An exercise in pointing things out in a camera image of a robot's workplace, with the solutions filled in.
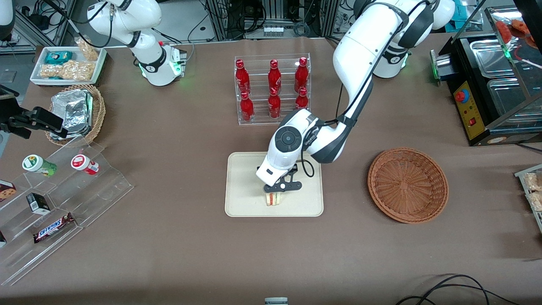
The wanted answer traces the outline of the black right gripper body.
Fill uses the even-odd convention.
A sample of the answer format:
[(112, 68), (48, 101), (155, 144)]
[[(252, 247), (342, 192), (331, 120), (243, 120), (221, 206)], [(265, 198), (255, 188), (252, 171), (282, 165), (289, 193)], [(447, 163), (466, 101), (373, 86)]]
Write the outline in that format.
[(18, 92), (4, 85), (0, 86), (0, 121), (8, 123), (10, 118), (13, 118), (15, 122), (22, 123), (23, 126), (32, 126), (27, 114), (28, 110), (19, 105), (16, 99), (18, 96)]

